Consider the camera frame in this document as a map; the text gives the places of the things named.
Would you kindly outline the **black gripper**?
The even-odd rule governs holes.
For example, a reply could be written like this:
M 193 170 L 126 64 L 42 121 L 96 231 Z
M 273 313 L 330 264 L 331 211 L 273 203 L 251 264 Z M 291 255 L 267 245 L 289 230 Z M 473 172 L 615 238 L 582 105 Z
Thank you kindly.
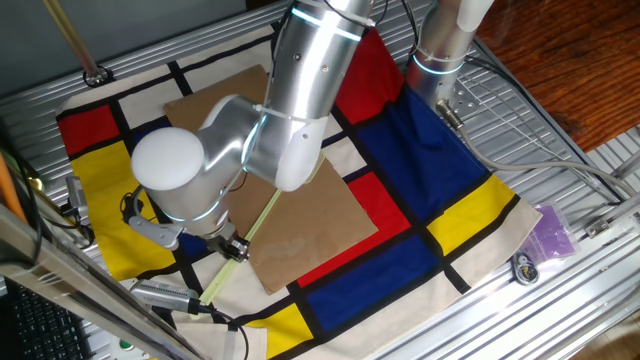
M 209 251 L 228 256 L 229 259 L 238 263 L 245 262 L 250 257 L 250 242 L 243 238 L 233 238 L 233 234 L 207 235 L 204 243 Z

